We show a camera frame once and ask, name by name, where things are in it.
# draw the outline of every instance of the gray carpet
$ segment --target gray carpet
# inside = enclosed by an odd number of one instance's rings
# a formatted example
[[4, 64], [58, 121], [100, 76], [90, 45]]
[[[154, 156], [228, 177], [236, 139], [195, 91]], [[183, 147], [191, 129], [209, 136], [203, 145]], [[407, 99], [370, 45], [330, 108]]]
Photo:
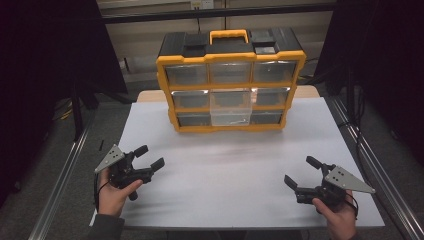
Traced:
[[[150, 89], [157, 87], [154, 83], [149, 84], [152, 84]], [[136, 99], [140, 89], [145, 87], [145, 84], [142, 85], [140, 83], [130, 84], [128, 97]], [[320, 94], [325, 96], [325, 91], [320, 87], [318, 86]], [[100, 107], [96, 110], [92, 128], [73, 169], [46, 239], [78, 239], [89, 230], [88, 223], [94, 207], [92, 204], [92, 171], [112, 144], [119, 142], [130, 110], [129, 105], [122, 105], [105, 96], [98, 97], [101, 100]], [[86, 120], [89, 111], [83, 109], [83, 115]], [[37, 159], [21, 181], [22, 190], [19, 193], [11, 194], [0, 209], [0, 239], [28, 239], [30, 236], [72, 147], [73, 124], [72, 116], [70, 116], [65, 120], [56, 120], [52, 125], [49, 137]], [[349, 138], [346, 129], [341, 127], [340, 130], [352, 155], [356, 157], [355, 145]], [[367, 104], [363, 116], [362, 132], [393, 183], [423, 222], [424, 201], [420, 194], [424, 192], [423, 167], [415, 161], [407, 146], [392, 137], [390, 127], [370, 104]], [[386, 212], [380, 205], [379, 199], [375, 198], [386, 227], [359, 229], [359, 232], [364, 239], [402, 239], [389, 216], [392, 216], [397, 225], [402, 227], [400, 220], [393, 208], [390, 207], [387, 198], [366, 164], [364, 167], [369, 175], [369, 181], [378, 191], [381, 203], [387, 208]], [[360, 212], [358, 217], [366, 217], [366, 213]], [[303, 239], [307, 239], [308, 236], [309, 239], [328, 239], [325, 229], [303, 230], [302, 236]], [[122, 239], [159, 240], [166, 239], [166, 233], [128, 229], [124, 231]]]

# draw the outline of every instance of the white table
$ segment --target white table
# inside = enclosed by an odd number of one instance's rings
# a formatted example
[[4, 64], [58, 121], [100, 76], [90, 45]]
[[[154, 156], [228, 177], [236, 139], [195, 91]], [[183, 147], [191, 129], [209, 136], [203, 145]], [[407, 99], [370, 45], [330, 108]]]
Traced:
[[[321, 184], [310, 155], [337, 164], [361, 178], [323, 98], [295, 98], [282, 131], [177, 133], [166, 102], [134, 103], [119, 147], [124, 152], [148, 145], [133, 162], [144, 168], [164, 157], [152, 182], [127, 201], [127, 227], [145, 229], [300, 229], [323, 227], [312, 205], [298, 204], [284, 182]], [[354, 192], [358, 227], [384, 226], [369, 194]]]

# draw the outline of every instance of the human hand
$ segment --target human hand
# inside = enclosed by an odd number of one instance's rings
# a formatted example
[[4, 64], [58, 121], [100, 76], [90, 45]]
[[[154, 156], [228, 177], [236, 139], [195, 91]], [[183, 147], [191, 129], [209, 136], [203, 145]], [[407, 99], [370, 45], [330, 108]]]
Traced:
[[[346, 190], [346, 193], [352, 196], [351, 190]], [[346, 195], [346, 201], [352, 203], [349, 195]], [[312, 203], [327, 219], [327, 230], [332, 240], [347, 240], [356, 234], [356, 216], [352, 207], [343, 203], [337, 211], [333, 211], [318, 198], [312, 199]]]
[[128, 195], [136, 191], [143, 181], [137, 180], [123, 189], [115, 188], [108, 183], [109, 168], [106, 168], [100, 174], [100, 189], [99, 193], [99, 214], [110, 215], [114, 217], [121, 216], [122, 208]]

